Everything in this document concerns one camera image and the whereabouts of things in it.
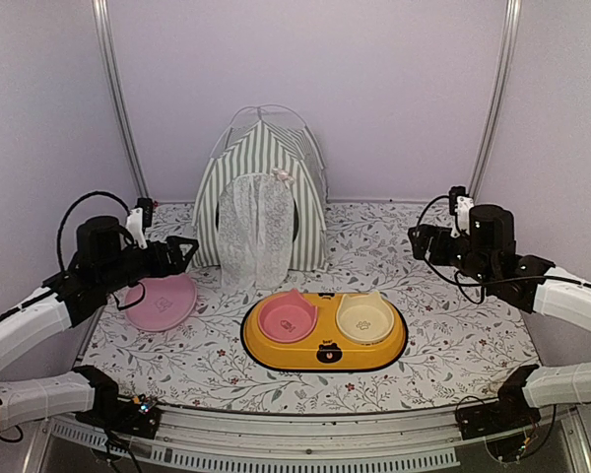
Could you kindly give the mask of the striped pet tent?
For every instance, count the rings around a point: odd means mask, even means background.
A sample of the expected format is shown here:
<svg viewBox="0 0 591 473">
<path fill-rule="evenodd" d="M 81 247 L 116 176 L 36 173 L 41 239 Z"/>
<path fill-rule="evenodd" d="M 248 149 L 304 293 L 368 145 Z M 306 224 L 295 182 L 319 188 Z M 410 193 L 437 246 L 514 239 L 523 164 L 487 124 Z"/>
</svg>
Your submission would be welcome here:
<svg viewBox="0 0 591 473">
<path fill-rule="evenodd" d="M 197 267 L 234 293 L 274 290 L 289 271 L 327 266 L 325 165 L 307 127 L 259 120 L 210 158 L 195 200 Z"/>
</svg>

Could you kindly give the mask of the cream cat-ear bowl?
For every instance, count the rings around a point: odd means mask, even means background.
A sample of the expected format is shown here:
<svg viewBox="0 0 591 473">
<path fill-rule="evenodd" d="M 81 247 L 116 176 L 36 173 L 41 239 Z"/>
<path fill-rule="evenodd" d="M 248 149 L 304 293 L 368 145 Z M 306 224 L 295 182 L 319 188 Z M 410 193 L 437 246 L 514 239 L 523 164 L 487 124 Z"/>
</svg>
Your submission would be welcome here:
<svg viewBox="0 0 591 473">
<path fill-rule="evenodd" d="M 361 345 L 382 342 L 394 327 L 394 312 L 379 292 L 343 294 L 335 319 L 342 335 Z"/>
</svg>

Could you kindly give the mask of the pink bowl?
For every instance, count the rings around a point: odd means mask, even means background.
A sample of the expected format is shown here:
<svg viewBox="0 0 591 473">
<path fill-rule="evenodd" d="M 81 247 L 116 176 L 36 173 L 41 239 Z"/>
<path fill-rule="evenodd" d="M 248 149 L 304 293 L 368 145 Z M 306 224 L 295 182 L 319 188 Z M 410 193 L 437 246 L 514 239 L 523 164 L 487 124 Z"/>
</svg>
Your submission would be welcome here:
<svg viewBox="0 0 591 473">
<path fill-rule="evenodd" d="M 257 325 L 262 334 L 279 344 L 308 337 L 318 321 L 318 307 L 298 290 L 280 293 L 263 303 Z"/>
</svg>

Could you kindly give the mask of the yellow double bowl holder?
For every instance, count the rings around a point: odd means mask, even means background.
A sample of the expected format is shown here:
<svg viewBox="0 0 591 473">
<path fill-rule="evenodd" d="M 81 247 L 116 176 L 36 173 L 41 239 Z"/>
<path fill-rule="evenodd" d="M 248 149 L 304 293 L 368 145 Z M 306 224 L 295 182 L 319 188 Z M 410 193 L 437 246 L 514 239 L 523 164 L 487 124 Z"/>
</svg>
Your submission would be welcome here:
<svg viewBox="0 0 591 473">
<path fill-rule="evenodd" d="M 405 318 L 381 293 L 394 312 L 394 327 L 380 343 L 354 343 L 337 328 L 335 317 L 341 296 L 350 293 L 302 293 L 318 307 L 316 327 L 302 341 L 292 344 L 273 342 L 262 334 L 257 321 L 262 304 L 278 294 L 254 305 L 240 326 L 245 352 L 267 369 L 278 372 L 373 372 L 395 363 L 407 347 L 409 334 Z"/>
</svg>

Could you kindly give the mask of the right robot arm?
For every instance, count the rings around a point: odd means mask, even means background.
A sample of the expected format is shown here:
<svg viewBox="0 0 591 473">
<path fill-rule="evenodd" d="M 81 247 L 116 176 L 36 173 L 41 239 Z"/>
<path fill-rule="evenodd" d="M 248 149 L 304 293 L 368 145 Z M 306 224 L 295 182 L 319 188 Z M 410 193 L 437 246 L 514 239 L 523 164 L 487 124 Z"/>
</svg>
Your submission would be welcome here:
<svg viewBox="0 0 591 473">
<path fill-rule="evenodd" d="M 413 256 L 432 272 L 446 266 L 466 277 L 466 287 L 526 313 L 561 319 L 591 333 L 591 283 L 553 261 L 516 252 L 511 212 L 467 197 L 450 207 L 452 228 L 418 221 L 408 230 Z M 516 369 L 501 385 L 490 421 L 511 429 L 528 408 L 591 403 L 591 362 Z"/>
</svg>

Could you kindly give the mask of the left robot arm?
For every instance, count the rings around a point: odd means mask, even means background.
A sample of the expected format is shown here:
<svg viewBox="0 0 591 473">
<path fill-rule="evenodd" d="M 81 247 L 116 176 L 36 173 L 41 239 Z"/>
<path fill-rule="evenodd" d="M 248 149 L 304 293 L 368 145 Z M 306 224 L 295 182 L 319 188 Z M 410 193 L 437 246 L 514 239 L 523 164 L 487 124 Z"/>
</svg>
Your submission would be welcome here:
<svg viewBox="0 0 591 473">
<path fill-rule="evenodd" d="M 186 271 L 199 243 L 169 236 L 149 241 L 139 210 L 127 223 L 98 216 L 77 229 L 77 251 L 68 266 L 45 280 L 26 300 L 0 314 L 0 371 L 51 336 L 80 325 L 105 307 L 109 297 L 146 279 Z M 118 398 L 118 385 L 93 366 L 12 383 L 0 382 L 0 434 L 21 423 L 63 413 L 113 431 L 148 411 Z"/>
</svg>

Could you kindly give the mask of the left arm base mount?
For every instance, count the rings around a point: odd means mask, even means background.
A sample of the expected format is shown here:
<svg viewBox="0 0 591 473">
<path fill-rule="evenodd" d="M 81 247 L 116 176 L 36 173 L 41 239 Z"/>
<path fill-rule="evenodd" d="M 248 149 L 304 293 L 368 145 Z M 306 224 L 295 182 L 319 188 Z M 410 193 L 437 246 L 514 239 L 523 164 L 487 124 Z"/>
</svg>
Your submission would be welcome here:
<svg viewBox="0 0 591 473">
<path fill-rule="evenodd" d="M 158 399 L 145 394 L 130 399 L 117 399 L 106 411 L 93 408 L 75 415 L 78 422 L 115 434 L 141 439 L 154 439 L 161 423 Z"/>
</svg>

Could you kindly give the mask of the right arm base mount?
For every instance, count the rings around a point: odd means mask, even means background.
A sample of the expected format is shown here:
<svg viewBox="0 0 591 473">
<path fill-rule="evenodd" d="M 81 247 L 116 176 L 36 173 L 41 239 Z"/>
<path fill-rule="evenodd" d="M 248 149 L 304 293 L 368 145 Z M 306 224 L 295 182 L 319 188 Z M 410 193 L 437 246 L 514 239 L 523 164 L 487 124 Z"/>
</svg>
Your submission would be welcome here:
<svg viewBox="0 0 591 473">
<path fill-rule="evenodd" d="M 459 405 L 454 417 L 462 439 L 492 436 L 532 426 L 541 420 L 538 408 L 529 407 L 523 398 L 512 396 L 466 407 Z"/>
</svg>

